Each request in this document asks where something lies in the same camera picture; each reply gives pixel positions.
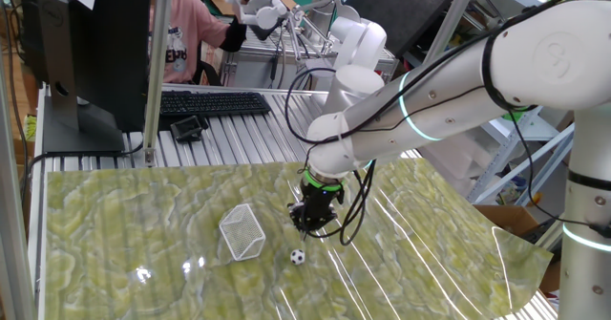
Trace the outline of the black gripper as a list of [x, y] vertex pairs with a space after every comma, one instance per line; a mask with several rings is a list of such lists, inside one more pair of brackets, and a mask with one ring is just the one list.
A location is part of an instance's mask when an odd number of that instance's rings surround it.
[[345, 191], [342, 186], [319, 188], [312, 185], [303, 187], [302, 191], [302, 202], [287, 205], [289, 217], [302, 238], [315, 237], [317, 230], [337, 219], [332, 202], [343, 203]]

